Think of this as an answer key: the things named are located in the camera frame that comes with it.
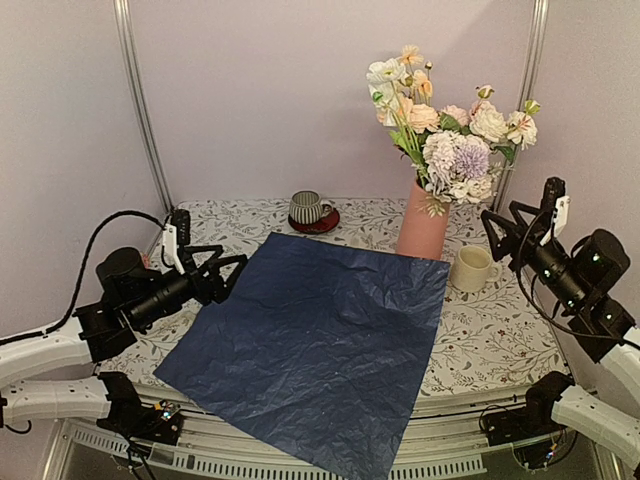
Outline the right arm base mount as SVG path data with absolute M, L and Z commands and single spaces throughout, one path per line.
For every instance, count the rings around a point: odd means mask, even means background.
M 489 405 L 480 413 L 478 426 L 491 447 L 509 445 L 516 463 L 530 472 L 563 461 L 578 439 L 578 434 L 566 427 L 535 420 L 525 407 Z

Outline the artificial flower bouquet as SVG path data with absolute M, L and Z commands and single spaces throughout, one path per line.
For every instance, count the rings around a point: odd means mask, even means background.
M 425 193 L 418 209 L 440 217 L 452 204 L 487 202 L 501 173 L 482 137 L 441 131 L 428 135 L 413 161 L 417 186 Z

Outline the white poppy flower stem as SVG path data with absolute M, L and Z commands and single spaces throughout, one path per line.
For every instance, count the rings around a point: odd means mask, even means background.
M 426 165 L 418 133 L 410 122 L 414 102 L 406 93 L 407 77 L 405 66 L 395 58 L 372 63 L 366 73 L 369 95 L 378 121 L 390 129 L 394 145 L 411 160 L 416 176 L 424 186 L 422 176 L 426 172 Z

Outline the pink rose stem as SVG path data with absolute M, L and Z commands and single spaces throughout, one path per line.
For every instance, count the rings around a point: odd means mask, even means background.
M 471 117 L 469 113 L 456 105 L 447 105 L 440 111 L 440 128 L 469 134 Z

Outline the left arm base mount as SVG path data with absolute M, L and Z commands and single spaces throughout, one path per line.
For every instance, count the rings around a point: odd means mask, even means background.
M 176 446 L 184 424 L 178 404 L 161 400 L 151 406 L 139 399 L 119 399 L 111 402 L 106 418 L 96 425 L 123 438 L 147 440 Z

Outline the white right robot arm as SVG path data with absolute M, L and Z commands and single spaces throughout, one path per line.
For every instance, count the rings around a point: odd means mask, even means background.
M 609 450 L 630 470 L 639 470 L 639 326 L 610 295 L 630 266 L 630 258 L 615 235 L 596 229 L 565 250 L 557 238 L 561 210 L 520 203 L 513 217 L 494 212 L 481 215 L 491 253 L 509 258 L 518 281 L 524 272 L 532 285 L 552 295 L 552 312 L 537 303 L 533 287 L 521 289 L 539 316 L 557 331 L 573 337 L 585 359 L 604 379 L 585 387 L 559 372 L 537 381 L 526 394 L 527 406 L 517 415 L 517 427 L 537 436 L 548 426 L 568 427 Z

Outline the white rose stem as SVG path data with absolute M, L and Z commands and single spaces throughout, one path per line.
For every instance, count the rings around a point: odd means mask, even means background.
M 525 101 L 523 110 L 501 113 L 491 102 L 494 88 L 485 84 L 476 88 L 477 100 L 469 112 L 469 129 L 472 134 L 489 143 L 492 152 L 500 153 L 507 165 L 514 163 L 516 153 L 537 143 L 538 128 L 534 117 L 541 110 L 539 102 Z

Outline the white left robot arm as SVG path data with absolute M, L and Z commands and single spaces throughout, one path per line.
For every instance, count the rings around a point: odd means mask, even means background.
M 12 392 L 33 376 L 58 368 L 100 363 L 123 353 L 151 329 L 154 322 L 178 313 L 189 301 L 203 306 L 225 301 L 248 259 L 226 257 L 219 245 L 211 257 L 195 265 L 187 248 L 185 265 L 166 272 L 144 266 L 139 252 L 123 247 L 96 268 L 103 287 L 100 301 L 42 331 L 27 332 L 1 343 L 1 384 Z

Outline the peach rose cluster stem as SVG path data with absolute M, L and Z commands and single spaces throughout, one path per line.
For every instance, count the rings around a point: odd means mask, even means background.
M 422 135 L 437 132 L 440 128 L 439 113 L 426 104 L 416 104 L 400 95 L 376 104 L 378 121 L 389 128 L 389 135 L 396 147 L 409 153 L 422 149 Z

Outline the blue wrapping paper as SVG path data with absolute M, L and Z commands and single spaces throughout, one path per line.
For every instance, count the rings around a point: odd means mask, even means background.
M 273 233 L 154 374 L 251 436 L 346 403 L 380 418 L 391 443 L 412 415 L 448 276 L 442 261 Z

